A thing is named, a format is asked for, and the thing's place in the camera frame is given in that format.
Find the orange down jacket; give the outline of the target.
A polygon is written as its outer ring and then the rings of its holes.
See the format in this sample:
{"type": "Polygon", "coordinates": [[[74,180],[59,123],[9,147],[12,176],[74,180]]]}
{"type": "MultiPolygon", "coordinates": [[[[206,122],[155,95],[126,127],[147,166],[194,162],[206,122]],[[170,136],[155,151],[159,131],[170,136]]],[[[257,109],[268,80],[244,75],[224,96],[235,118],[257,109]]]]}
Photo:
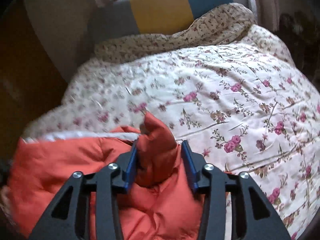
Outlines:
{"type": "Polygon", "coordinates": [[[31,239],[198,239],[210,194],[203,157],[150,113],[144,131],[19,141],[9,211],[31,239]]]}

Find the floral white quilt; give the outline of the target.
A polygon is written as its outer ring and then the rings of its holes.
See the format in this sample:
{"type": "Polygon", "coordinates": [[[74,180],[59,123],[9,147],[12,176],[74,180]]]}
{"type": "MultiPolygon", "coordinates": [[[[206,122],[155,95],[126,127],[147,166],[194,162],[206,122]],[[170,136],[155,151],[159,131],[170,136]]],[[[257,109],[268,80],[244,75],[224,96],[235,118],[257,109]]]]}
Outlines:
{"type": "Polygon", "coordinates": [[[279,38],[253,25],[225,42],[188,45],[177,35],[103,42],[78,69],[61,106],[24,136],[136,128],[145,112],[206,161],[246,170],[290,236],[306,232],[319,209],[319,92],[279,38]]]}

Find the dark wooden wardrobe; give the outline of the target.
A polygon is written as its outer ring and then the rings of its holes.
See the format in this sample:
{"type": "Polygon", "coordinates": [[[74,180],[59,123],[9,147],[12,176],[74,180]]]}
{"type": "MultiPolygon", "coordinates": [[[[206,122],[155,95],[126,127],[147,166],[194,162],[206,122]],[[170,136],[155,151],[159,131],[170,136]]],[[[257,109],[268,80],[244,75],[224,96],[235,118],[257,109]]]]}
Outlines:
{"type": "Polygon", "coordinates": [[[67,82],[47,55],[23,0],[1,12],[1,160],[11,159],[25,126],[60,104],[67,82]]]}

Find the cluttered wooden nightstand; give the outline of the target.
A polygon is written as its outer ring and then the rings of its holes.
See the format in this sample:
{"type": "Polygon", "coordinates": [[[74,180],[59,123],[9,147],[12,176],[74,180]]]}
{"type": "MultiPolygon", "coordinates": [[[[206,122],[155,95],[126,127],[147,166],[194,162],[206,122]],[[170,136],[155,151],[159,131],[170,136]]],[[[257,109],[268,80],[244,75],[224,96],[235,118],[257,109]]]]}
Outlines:
{"type": "Polygon", "coordinates": [[[302,11],[283,13],[275,34],[287,45],[296,67],[319,85],[319,21],[302,11]]]}

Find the pale right curtain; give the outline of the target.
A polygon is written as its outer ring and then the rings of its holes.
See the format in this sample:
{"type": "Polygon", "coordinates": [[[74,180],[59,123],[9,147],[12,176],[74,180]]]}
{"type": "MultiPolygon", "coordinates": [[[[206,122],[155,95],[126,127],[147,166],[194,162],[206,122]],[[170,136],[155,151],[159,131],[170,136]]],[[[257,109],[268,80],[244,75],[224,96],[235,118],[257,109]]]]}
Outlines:
{"type": "Polygon", "coordinates": [[[248,6],[260,26],[269,31],[279,29],[279,0],[248,0],[248,6]]]}

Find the grey yellow blue headboard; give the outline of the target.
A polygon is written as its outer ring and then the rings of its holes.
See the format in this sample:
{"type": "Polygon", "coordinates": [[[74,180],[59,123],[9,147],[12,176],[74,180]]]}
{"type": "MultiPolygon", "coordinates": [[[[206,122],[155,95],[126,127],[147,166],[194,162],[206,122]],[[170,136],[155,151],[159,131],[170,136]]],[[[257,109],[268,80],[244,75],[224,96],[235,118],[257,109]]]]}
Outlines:
{"type": "Polygon", "coordinates": [[[97,9],[88,22],[93,43],[137,34],[178,33],[203,14],[233,0],[117,0],[97,9]]]}

